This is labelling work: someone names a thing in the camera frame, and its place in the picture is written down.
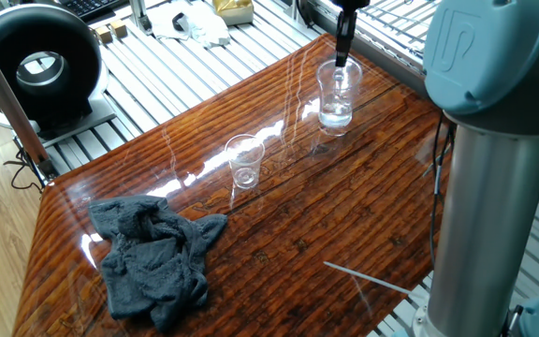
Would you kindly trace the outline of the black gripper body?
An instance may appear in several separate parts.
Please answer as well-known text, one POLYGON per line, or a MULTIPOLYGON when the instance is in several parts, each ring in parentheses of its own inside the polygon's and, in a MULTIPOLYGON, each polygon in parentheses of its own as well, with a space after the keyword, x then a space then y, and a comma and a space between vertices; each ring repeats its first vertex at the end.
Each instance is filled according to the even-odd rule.
POLYGON ((330 0, 330 2, 342 11, 350 12, 368 6, 371 0, 330 0))

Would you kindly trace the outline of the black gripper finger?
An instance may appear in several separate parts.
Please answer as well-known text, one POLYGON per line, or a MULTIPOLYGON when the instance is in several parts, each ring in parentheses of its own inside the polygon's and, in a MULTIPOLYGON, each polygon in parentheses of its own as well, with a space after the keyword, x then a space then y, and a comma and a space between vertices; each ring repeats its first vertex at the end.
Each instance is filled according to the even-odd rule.
POLYGON ((347 49, 348 50, 351 49, 352 42, 355 37, 356 23, 357 23, 357 12, 353 10, 348 14, 348 24, 347 24, 347 39, 348 39, 347 49))
POLYGON ((348 52, 350 49, 349 23, 350 17, 348 14, 345 11, 341 12, 338 19, 336 34, 337 44, 335 65, 337 67, 344 67, 348 57, 348 52))

